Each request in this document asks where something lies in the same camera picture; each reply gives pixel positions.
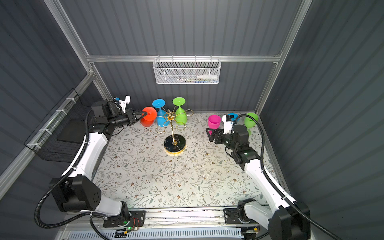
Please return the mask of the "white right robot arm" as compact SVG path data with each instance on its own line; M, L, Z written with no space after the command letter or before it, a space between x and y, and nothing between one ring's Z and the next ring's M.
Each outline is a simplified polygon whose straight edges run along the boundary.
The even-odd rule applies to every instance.
M238 203L239 219L248 223L255 221L268 230L273 240L308 240L311 237L311 224L302 217L287 201L291 201L303 213L310 210L304 203L298 204L265 169L262 169L262 156L250 147L246 126L234 125L231 130L207 129L210 142L223 144L232 150L231 157L246 174L256 182L269 208L255 200L247 199Z

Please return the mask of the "blue wine glass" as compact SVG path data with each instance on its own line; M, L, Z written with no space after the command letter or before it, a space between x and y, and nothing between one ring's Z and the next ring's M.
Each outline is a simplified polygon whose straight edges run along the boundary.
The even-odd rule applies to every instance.
M231 121L232 121L232 122L235 121L236 118L238 117L238 115L237 115L237 114L234 114L234 113L229 113L228 116L231 117Z
M158 110L157 117L156 117L158 127L166 127L170 123L168 121L168 115L166 111L163 109L165 104L166 102L163 99L156 99L152 103L153 107Z

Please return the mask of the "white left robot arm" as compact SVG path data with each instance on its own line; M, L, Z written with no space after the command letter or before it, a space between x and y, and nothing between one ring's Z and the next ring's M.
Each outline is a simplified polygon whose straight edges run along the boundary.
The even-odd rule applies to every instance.
M125 203L103 196L93 179L116 128L129 127L147 116L146 112L124 110L117 102L98 101L91 106L85 120L85 136L65 180L52 179L52 196L62 212L96 212L107 217L130 218Z

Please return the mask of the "red wine glass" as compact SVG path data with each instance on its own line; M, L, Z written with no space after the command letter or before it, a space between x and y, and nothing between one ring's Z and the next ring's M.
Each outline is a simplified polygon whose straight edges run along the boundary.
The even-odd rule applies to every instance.
M141 119L141 124L144 127L151 127L154 124L155 119L157 118L157 111L153 107L145 107L143 112L147 113Z

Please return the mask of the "pink wine glass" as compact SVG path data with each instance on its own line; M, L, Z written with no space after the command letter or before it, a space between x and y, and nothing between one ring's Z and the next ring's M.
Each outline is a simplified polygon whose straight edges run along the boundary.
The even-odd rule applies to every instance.
M209 116L208 121L209 121L209 128L216 130L220 127L222 118L218 115L211 115Z

